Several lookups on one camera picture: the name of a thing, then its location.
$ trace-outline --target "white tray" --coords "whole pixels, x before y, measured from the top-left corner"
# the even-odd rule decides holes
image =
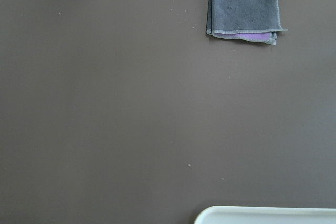
[[[336,224],[336,209],[214,206],[194,224]]]

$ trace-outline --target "folded towel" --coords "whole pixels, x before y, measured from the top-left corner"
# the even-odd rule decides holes
[[[209,0],[206,32],[223,39],[275,45],[281,27],[278,0]]]

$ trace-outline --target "table surface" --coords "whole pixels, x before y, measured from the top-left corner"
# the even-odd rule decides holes
[[[336,1],[279,4],[270,46],[207,0],[0,0],[0,222],[336,208]]]

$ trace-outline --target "towel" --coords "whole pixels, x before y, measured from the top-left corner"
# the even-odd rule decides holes
[[[206,32],[223,39],[276,44],[278,0],[209,0]]]

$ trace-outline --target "gray towel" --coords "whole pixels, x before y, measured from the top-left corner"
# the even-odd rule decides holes
[[[275,45],[281,27],[278,0],[209,0],[206,32],[224,39]]]

